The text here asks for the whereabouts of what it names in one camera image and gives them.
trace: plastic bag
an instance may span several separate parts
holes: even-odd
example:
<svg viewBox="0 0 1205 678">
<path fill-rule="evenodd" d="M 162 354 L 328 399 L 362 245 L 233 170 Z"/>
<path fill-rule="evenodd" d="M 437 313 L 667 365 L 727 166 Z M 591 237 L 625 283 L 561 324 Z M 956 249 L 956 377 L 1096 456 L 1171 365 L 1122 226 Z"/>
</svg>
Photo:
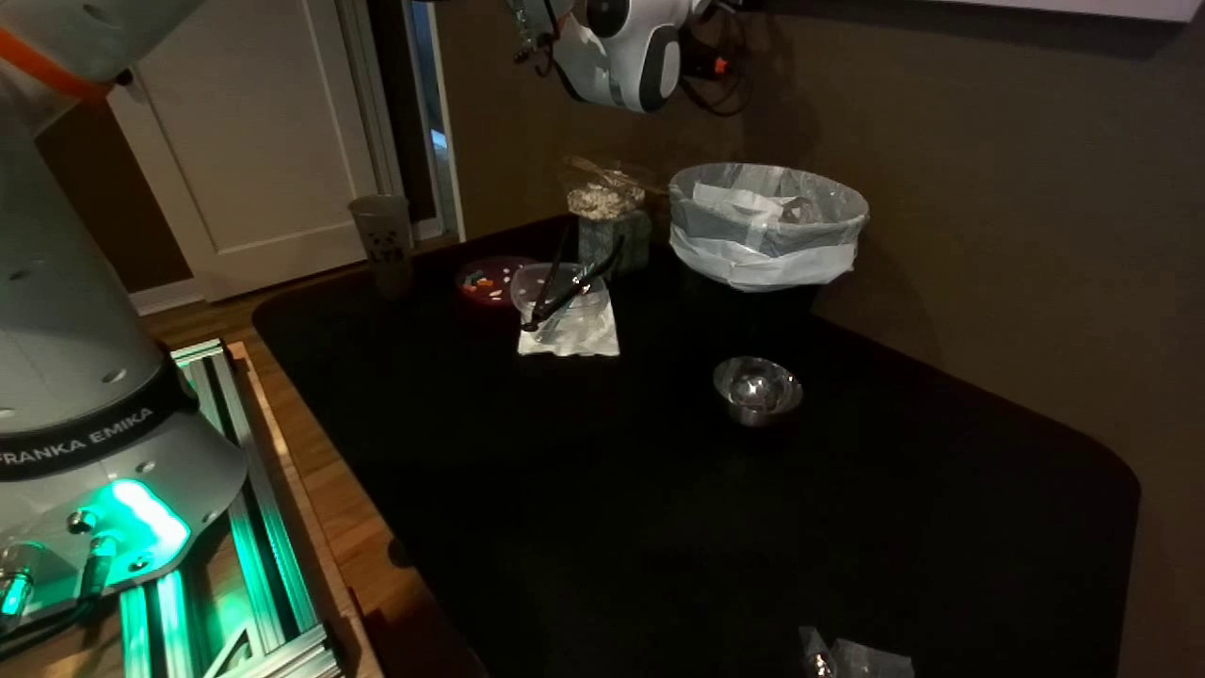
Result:
<svg viewBox="0 0 1205 678">
<path fill-rule="evenodd" d="M 855 267 L 862 192 L 787 166 L 708 162 L 670 181 L 670 249 L 734 290 L 825 286 Z"/>
<path fill-rule="evenodd" d="M 648 267 L 651 218 L 648 185 L 618 162 L 569 162 L 565 207 L 580 218 L 576 260 L 606 260 L 621 245 L 614 271 Z"/>
</svg>

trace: floor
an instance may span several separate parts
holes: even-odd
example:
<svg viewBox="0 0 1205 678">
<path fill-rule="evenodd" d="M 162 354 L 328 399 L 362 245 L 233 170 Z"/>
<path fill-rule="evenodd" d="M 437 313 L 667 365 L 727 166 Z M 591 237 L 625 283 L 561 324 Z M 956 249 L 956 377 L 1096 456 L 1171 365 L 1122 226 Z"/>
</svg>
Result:
<svg viewBox="0 0 1205 678">
<path fill-rule="evenodd" d="M 339 460 L 339 448 L 324 437 L 320 422 L 309 414 L 290 377 L 256 335 L 256 305 L 264 305 L 271 294 L 316 286 L 324 279 L 331 275 L 237 301 L 154 313 L 143 316 L 143 324 L 166 347 L 188 347 L 203 339 L 245 343 L 309 501 L 316 505 L 316 520 L 328 535 L 339 573 L 377 644 L 380 667 L 392 678 L 478 678 L 482 670 L 474 655 L 456 637 L 422 576 L 410 565 L 388 561 L 388 524 L 377 516 L 369 493 L 358 486 L 350 467 Z"/>
</svg>

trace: white paper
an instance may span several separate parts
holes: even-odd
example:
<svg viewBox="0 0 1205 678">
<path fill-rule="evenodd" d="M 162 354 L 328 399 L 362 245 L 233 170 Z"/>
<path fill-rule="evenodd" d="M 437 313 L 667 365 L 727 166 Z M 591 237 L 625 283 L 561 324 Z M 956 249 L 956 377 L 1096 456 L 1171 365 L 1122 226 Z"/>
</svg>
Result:
<svg viewBox="0 0 1205 678">
<path fill-rule="evenodd" d="M 618 328 L 606 286 L 576 294 L 535 331 L 520 331 L 520 354 L 618 358 Z"/>
<path fill-rule="evenodd" d="M 693 185 L 689 196 L 697 207 L 749 222 L 749 226 L 772 226 L 783 222 L 783 211 L 795 196 L 764 196 L 749 188 L 723 188 L 723 185 Z"/>
</svg>

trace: black tablecloth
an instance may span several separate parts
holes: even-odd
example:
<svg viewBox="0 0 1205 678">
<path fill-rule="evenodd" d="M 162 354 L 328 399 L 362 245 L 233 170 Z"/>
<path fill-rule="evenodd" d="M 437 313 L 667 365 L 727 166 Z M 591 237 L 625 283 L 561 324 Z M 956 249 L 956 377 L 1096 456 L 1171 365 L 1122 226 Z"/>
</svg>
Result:
<svg viewBox="0 0 1205 678">
<path fill-rule="evenodd" d="M 456 298 L 471 252 L 256 328 L 490 674 L 787 678 L 798 625 L 934 678 L 1115 674 L 1137 482 L 1107 448 L 795 298 L 749 331 L 674 260 L 614 286 L 618 362 L 516 358 Z M 708 392 L 742 343 L 806 384 L 764 433 Z"/>
</svg>

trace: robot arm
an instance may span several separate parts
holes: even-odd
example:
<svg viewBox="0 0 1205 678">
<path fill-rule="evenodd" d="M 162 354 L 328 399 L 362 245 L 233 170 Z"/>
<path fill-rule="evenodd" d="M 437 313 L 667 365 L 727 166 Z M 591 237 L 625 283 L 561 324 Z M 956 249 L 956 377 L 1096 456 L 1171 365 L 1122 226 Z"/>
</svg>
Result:
<svg viewBox="0 0 1205 678">
<path fill-rule="evenodd" d="M 678 30 L 708 0 L 512 0 L 512 8 L 523 34 L 554 41 L 554 64 L 576 98 L 651 113 L 678 90 Z"/>
<path fill-rule="evenodd" d="M 196 0 L 0 0 L 0 655 L 169 573 L 245 482 L 34 136 Z"/>
</svg>

